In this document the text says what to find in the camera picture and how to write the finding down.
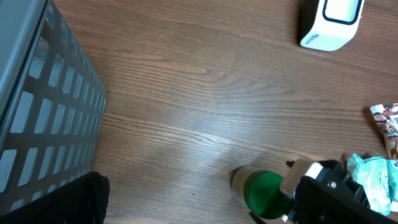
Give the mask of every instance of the laundry basket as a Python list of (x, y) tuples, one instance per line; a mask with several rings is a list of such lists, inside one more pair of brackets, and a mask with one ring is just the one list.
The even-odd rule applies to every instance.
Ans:
[(106, 94), (52, 0), (0, 1), (0, 215), (90, 170)]

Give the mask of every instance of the green cup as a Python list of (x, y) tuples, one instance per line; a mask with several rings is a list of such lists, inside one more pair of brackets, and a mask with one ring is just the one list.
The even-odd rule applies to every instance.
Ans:
[(290, 210), (290, 199), (280, 190), (283, 177), (251, 166), (239, 168), (232, 178), (235, 197), (253, 213), (269, 220)]

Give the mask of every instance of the wooden table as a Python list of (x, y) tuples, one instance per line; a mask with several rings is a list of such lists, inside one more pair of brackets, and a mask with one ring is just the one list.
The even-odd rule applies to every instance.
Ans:
[(369, 107), (398, 101), (396, 0), (332, 53), (298, 45), (299, 0), (55, 2), (107, 90), (108, 223), (252, 223), (233, 169), (387, 155)]

